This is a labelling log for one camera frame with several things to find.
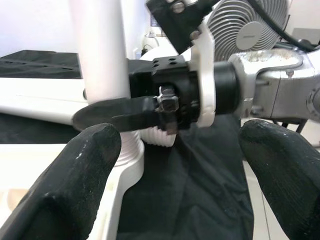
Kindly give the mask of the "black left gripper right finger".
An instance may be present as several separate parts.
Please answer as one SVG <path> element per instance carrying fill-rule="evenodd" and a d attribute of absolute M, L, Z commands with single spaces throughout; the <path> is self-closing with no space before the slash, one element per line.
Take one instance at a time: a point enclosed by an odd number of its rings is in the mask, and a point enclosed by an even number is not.
<path fill-rule="evenodd" d="M 320 153 L 301 134 L 252 119 L 239 145 L 280 227 L 290 240 L 320 238 Z"/>

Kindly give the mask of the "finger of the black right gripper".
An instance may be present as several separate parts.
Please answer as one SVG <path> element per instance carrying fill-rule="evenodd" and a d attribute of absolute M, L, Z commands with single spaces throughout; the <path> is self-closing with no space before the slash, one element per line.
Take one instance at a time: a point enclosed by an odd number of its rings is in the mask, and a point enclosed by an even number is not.
<path fill-rule="evenodd" d="M 102 100 L 80 109 L 72 117 L 72 125 L 82 131 L 108 123 L 119 132 L 131 132 L 159 126 L 158 102 L 154 96 Z"/>

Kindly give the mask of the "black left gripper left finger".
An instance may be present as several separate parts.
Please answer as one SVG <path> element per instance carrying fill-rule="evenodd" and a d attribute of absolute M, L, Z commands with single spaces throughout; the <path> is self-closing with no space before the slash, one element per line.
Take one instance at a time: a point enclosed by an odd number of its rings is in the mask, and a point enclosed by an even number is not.
<path fill-rule="evenodd" d="M 1 239 L 87 239 L 121 146 L 120 133 L 109 123 L 71 139 L 1 226 Z"/>

